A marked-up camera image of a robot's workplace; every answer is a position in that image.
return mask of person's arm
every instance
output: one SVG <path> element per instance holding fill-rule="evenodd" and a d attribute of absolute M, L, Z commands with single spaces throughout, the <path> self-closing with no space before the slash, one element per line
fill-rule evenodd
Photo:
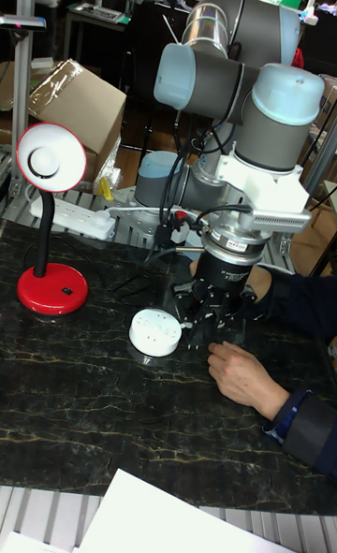
<path fill-rule="evenodd" d="M 290 395 L 255 356 L 237 345 L 211 343 L 209 350 L 209 372 L 220 392 L 254 407 L 268 420 L 265 432 L 287 453 L 337 484 L 337 410 L 307 389 Z"/>

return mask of white power strip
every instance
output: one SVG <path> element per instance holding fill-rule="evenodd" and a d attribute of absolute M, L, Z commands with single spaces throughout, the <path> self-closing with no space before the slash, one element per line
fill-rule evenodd
<path fill-rule="evenodd" d="M 42 217 L 41 197 L 31 203 L 29 211 L 37 218 Z M 116 221 L 107 210 L 92 212 L 63 199 L 55 199 L 53 223 L 87 237 L 106 240 L 113 236 Z"/>

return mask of dark marble table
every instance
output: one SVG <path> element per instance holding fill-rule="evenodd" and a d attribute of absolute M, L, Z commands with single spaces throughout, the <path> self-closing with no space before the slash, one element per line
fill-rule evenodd
<path fill-rule="evenodd" d="M 82 271 L 89 297 L 67 319 L 40 320 L 16 299 L 24 250 L 37 232 L 2 221 L 0 234 L 1 485 L 102 495 L 120 467 L 194 504 L 337 514 L 336 486 L 268 439 L 254 410 L 221 396 L 206 348 L 188 351 L 182 339 L 171 356 L 144 358 L 127 337 L 137 308 L 123 304 L 125 291 L 117 298 L 103 288 L 61 240 L 52 240 L 51 260 Z M 128 286 L 149 285 L 128 302 L 168 307 L 170 274 L 187 276 L 186 259 L 144 270 L 135 261 L 142 250 L 66 238 L 109 287 L 149 276 Z M 33 252 L 27 257 L 31 265 Z M 235 337 L 231 327 L 216 339 Z M 245 345 L 288 389 L 310 385 L 337 404 L 322 343 L 248 323 Z"/>

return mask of cardboard box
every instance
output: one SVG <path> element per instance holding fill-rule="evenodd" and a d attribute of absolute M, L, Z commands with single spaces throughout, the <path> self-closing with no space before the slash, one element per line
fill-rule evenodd
<path fill-rule="evenodd" d="M 302 150 L 300 152 L 299 161 L 301 161 L 303 156 L 308 153 L 309 148 L 311 147 L 313 141 L 315 140 L 317 133 L 318 133 L 318 130 L 312 127 L 310 134 L 308 135 L 307 139 L 303 144 Z M 313 163 L 315 162 L 318 156 L 319 149 L 320 149 L 320 143 L 317 144 L 317 147 L 314 147 L 312 149 L 308 159 L 306 160 L 303 166 L 303 172 L 300 175 L 301 183 L 304 182 L 310 170 L 312 169 Z M 328 168 L 326 169 L 324 177 L 322 178 L 320 184 L 316 187 L 315 192 L 313 193 L 314 199 L 317 199 L 317 200 L 323 199 L 323 197 L 325 197 L 325 195 L 327 194 L 323 186 L 323 181 L 337 182 L 337 153 L 333 156 L 332 160 L 328 165 Z"/>
<path fill-rule="evenodd" d="M 48 75 L 57 67 L 53 63 L 51 67 L 32 68 L 30 75 L 30 92 L 34 90 Z M 14 93 L 14 63 L 0 64 L 0 77 L 6 73 L 0 83 L 0 110 L 12 110 L 13 108 L 13 93 Z"/>
<path fill-rule="evenodd" d="M 315 124 L 318 128 L 322 128 L 326 121 L 334 102 L 337 100 L 337 78 L 331 75 L 320 75 L 324 80 L 325 88 L 320 102 L 320 111 L 315 120 Z M 325 131 L 329 131 L 333 120 L 337 115 L 337 104 L 335 105 L 333 112 L 325 126 Z"/>
<path fill-rule="evenodd" d="M 34 85 L 28 104 L 29 124 L 57 123 L 72 131 L 87 154 L 83 178 L 93 182 L 120 135 L 126 95 L 72 60 L 59 63 Z M 5 87 L 0 85 L 0 102 L 2 109 L 10 109 L 10 80 Z M 1 113 L 0 142 L 8 143 L 9 130 L 7 113 Z"/>

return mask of robotic arm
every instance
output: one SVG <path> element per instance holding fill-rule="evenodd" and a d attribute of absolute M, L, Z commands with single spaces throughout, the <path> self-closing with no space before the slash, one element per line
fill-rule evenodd
<path fill-rule="evenodd" d="M 155 98 L 216 119 L 218 127 L 218 140 L 209 138 L 174 187 L 184 208 L 218 209 L 202 231 L 196 280 L 176 289 L 190 344 L 207 342 L 214 325 L 235 312 L 272 232 L 300 232 L 310 221 L 296 162 L 324 83 L 290 66 L 299 33 L 299 17 L 288 8 L 204 0 L 188 17 L 183 43 L 163 52 Z M 167 178 L 151 170 L 153 158 L 145 156 L 135 193 L 144 206 L 158 205 Z"/>

